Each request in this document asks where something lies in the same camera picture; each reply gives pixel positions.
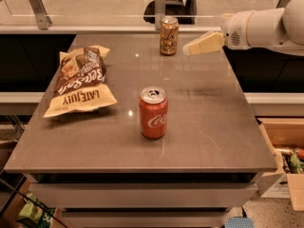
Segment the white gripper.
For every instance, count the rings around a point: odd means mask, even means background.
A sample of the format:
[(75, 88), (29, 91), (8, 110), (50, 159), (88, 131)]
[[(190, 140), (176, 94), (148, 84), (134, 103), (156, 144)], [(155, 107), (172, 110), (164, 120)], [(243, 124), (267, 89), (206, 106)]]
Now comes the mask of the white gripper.
[(225, 45), (229, 49), (249, 49), (247, 27), (252, 10), (223, 13), (221, 15), (221, 32), (207, 32), (183, 46), (186, 55), (198, 55), (221, 50)]

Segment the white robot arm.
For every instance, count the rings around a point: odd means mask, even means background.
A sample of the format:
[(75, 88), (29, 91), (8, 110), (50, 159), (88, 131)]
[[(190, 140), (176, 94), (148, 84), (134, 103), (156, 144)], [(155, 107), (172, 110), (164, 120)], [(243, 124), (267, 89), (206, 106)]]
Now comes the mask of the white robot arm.
[(266, 48), (283, 54), (304, 55), (304, 0), (285, 8), (246, 10), (221, 15), (221, 32), (204, 33), (183, 46), (186, 55), (229, 49)]

